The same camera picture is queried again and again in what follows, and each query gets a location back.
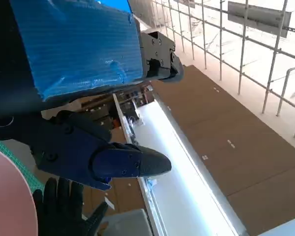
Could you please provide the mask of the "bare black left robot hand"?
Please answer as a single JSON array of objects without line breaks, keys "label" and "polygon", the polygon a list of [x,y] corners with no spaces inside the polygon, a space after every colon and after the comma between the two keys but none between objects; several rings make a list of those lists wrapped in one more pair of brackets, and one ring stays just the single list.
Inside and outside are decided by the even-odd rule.
[{"label": "bare black left robot hand", "polygon": [[28,145],[42,171],[100,190],[115,177],[169,172],[165,155],[113,143],[80,113],[41,112],[183,74],[174,42],[140,32],[130,11],[93,0],[0,0],[0,140]]}]

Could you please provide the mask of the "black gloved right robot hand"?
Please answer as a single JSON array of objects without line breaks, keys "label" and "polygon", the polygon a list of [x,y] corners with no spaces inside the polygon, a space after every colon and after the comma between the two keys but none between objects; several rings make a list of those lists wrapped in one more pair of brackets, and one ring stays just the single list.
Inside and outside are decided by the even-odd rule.
[{"label": "black gloved right robot hand", "polygon": [[94,236],[104,218],[108,204],[102,202],[87,219],[82,218],[83,189],[77,182],[49,178],[44,191],[36,189],[39,236]]}]

